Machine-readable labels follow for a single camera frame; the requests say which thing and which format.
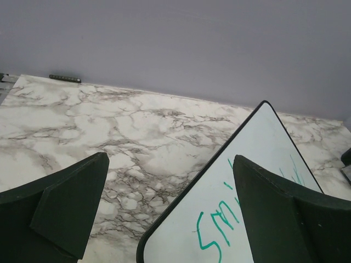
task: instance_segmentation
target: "white marble surface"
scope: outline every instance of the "white marble surface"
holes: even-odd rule
[[[0,106],[0,192],[105,151],[110,169],[82,262],[135,262],[139,238],[249,108],[21,76]],[[338,121],[279,114],[325,193],[351,200]]]

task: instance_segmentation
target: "gray wall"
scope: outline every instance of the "gray wall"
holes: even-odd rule
[[[0,72],[346,119],[351,2],[7,0]]]

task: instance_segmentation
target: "black object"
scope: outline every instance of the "black object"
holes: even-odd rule
[[[351,262],[351,202],[310,190],[243,156],[233,165],[255,263]]]
[[[341,155],[341,161],[345,164],[345,166],[351,164],[351,148]]]
[[[109,159],[96,153],[0,193],[0,262],[76,263],[83,258]]]
[[[59,76],[59,75],[49,75],[49,78],[56,79],[58,81],[68,81],[68,82],[82,83],[82,80],[80,78],[65,77],[65,76]]]
[[[250,119],[256,114],[256,112],[264,105],[268,104],[272,110],[274,111],[277,119],[279,120],[281,126],[286,132],[286,135],[291,140],[291,143],[296,148],[299,156],[303,160],[304,164],[308,168],[305,160],[303,159],[301,153],[299,152],[298,148],[296,147],[295,143],[291,139],[289,133],[287,132],[286,128],[284,127],[283,123],[281,122],[279,116],[276,114],[275,110],[273,109],[272,105],[268,101],[262,101],[252,112],[251,114],[244,120],[244,122],[238,127],[238,129],[234,132],[234,134],[225,142],[225,144],[218,150],[218,152],[208,161],[205,167],[194,177],[194,179],[189,183],[189,185],[184,189],[183,192],[166,208],[166,210],[157,218],[157,220],[151,225],[151,227],[143,234],[141,237],[138,248],[137,248],[137,263],[144,263],[144,249],[148,239],[151,235],[156,231],[156,229],[162,224],[162,222],[172,213],[173,209],[182,201],[182,199],[188,194],[188,192],[196,185],[196,183],[201,179],[201,177],[205,174],[205,172],[211,167],[214,161],[222,154],[222,152],[228,147],[228,145],[235,139],[235,137],[239,134],[239,132],[245,127],[245,125],[250,121]],[[316,181],[315,177],[313,176],[312,172],[310,171],[310,176],[313,177],[317,185],[319,186],[318,182]]]

